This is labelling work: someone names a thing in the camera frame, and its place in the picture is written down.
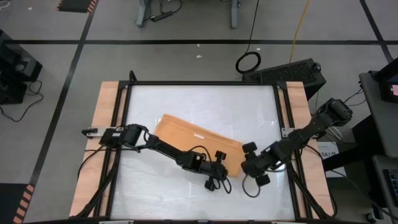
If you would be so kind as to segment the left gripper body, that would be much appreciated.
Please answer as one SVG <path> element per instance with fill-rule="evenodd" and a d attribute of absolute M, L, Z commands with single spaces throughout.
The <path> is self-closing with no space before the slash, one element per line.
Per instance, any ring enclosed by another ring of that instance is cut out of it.
<path fill-rule="evenodd" d="M 202 161 L 200 164 L 200 174 L 208 176 L 206 182 L 213 182 L 214 180 L 225 181 L 227 178 L 227 170 L 219 162 Z"/>

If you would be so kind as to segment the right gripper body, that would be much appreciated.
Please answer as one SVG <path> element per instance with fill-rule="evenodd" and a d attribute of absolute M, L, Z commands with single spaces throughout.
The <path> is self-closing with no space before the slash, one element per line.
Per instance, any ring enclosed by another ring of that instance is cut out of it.
<path fill-rule="evenodd" d="M 245 161 L 241 163 L 241 168 L 249 176 L 259 176 L 276 162 L 276 158 L 267 151 L 262 151 L 259 155 L 249 152 L 245 154 Z"/>

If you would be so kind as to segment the orange waffle-weave towel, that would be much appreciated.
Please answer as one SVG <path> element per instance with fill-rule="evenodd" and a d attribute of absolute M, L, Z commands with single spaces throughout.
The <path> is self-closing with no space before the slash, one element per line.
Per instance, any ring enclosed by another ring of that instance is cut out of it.
<path fill-rule="evenodd" d="M 178 117 L 164 114 L 156 124 L 155 135 L 162 141 L 181 151 L 193 149 L 202 152 L 209 160 L 216 160 L 216 151 L 226 154 L 223 165 L 228 175 L 234 178 L 239 176 L 241 163 L 244 160 L 243 143 L 224 137 Z"/>

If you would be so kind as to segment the white paper sign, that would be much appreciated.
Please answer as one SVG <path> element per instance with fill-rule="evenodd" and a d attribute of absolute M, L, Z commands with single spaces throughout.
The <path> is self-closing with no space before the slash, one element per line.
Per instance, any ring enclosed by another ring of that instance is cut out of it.
<path fill-rule="evenodd" d="M 318 149 L 322 155 L 322 159 L 327 159 L 329 157 L 339 154 L 339 150 L 335 142 L 317 142 Z M 325 172 L 326 178 L 339 178 L 341 175 L 346 176 L 345 168 L 339 167 L 333 169 L 332 171 Z"/>

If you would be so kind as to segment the black perforated computer tower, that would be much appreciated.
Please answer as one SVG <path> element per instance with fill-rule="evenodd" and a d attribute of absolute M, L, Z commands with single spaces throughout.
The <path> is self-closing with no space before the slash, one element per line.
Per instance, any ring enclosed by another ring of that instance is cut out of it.
<path fill-rule="evenodd" d="M 244 82 L 302 82 L 307 100 L 326 83 L 321 65 L 312 58 L 266 68 L 243 75 Z"/>

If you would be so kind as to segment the black side desk base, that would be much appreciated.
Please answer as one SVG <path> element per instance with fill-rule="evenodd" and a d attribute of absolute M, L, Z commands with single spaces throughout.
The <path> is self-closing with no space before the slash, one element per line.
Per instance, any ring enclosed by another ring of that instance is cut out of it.
<path fill-rule="evenodd" d="M 386 155 L 379 131 L 371 115 L 353 127 L 352 132 L 356 141 L 355 147 L 324 159 L 323 167 L 325 171 L 369 159 L 375 155 Z"/>

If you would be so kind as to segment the low grey side desk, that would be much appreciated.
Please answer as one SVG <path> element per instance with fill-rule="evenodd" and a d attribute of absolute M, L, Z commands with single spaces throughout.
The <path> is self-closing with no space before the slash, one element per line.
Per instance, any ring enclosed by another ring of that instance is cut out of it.
<path fill-rule="evenodd" d="M 386 156 L 373 156 L 371 162 L 377 178 L 378 191 L 381 193 L 381 201 L 384 208 L 391 214 L 393 224 L 398 224 L 398 205 L 394 203 L 389 191 L 386 179 L 383 174 L 384 169 L 398 169 L 398 159 Z"/>

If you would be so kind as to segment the grey desk leg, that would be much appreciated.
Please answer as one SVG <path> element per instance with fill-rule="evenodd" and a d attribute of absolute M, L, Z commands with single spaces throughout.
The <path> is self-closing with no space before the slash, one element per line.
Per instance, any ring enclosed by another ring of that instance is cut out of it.
<path fill-rule="evenodd" d="M 146 20 L 152 15 L 152 0 L 139 0 L 139 14 L 134 22 L 136 26 L 143 27 Z"/>
<path fill-rule="evenodd" d="M 238 27 L 239 0 L 231 0 L 231 29 Z"/>

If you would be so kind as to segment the black monitor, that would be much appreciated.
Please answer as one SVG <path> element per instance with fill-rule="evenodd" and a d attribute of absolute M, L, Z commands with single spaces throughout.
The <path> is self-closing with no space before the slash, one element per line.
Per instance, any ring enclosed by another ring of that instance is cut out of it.
<path fill-rule="evenodd" d="M 379 84 L 382 100 L 398 103 L 398 57 L 376 72 L 373 79 Z"/>

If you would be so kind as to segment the black power strip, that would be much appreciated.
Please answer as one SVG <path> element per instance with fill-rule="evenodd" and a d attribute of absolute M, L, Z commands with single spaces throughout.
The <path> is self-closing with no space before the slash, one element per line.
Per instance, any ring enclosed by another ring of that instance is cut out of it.
<path fill-rule="evenodd" d="M 168 18 L 168 17 L 172 16 L 173 14 L 174 14 L 173 11 L 164 12 L 164 13 L 158 15 L 158 16 L 151 16 L 150 20 L 152 22 L 158 22 L 158 21 L 161 21 L 162 19 L 165 19 L 165 18 Z"/>

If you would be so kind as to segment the large black orange-striped floor mat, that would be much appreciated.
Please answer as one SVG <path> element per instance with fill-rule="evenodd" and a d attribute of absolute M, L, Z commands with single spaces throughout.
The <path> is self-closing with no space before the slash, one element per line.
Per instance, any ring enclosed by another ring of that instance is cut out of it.
<path fill-rule="evenodd" d="M 35 187 L 30 184 L 0 184 L 0 224 L 21 224 Z"/>

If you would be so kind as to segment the small black orange-striped floor mat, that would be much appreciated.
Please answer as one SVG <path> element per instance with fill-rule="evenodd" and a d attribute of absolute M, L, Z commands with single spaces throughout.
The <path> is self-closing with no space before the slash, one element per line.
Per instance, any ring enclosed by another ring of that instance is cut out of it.
<path fill-rule="evenodd" d="M 63 12 L 91 13 L 98 0 L 60 0 L 57 10 Z"/>

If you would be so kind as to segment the black equipment stack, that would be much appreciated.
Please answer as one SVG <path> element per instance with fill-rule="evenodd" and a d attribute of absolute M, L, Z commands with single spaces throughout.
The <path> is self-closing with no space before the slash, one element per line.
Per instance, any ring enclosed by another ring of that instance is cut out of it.
<path fill-rule="evenodd" d="M 42 64 L 0 29 L 0 105 L 23 102 L 27 82 L 37 80 Z"/>

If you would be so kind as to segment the black aluminium table frame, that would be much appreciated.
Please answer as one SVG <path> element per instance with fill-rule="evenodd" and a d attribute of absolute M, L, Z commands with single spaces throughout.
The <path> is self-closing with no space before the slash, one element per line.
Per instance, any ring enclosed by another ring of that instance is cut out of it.
<path fill-rule="evenodd" d="M 103 82 L 95 94 L 92 127 L 139 123 L 155 129 L 164 114 L 243 143 L 254 141 L 259 149 L 280 139 L 283 127 L 301 128 L 310 121 L 303 84 L 136 81 Z M 302 193 L 285 172 L 271 174 L 269 185 L 251 198 L 251 179 L 231 179 L 232 192 L 210 192 L 205 176 L 179 168 L 171 159 L 150 150 L 90 151 L 100 146 L 89 139 L 70 215 L 77 215 L 90 201 L 112 166 L 118 168 L 93 211 L 94 216 L 117 220 L 264 220 L 294 221 L 314 217 Z"/>

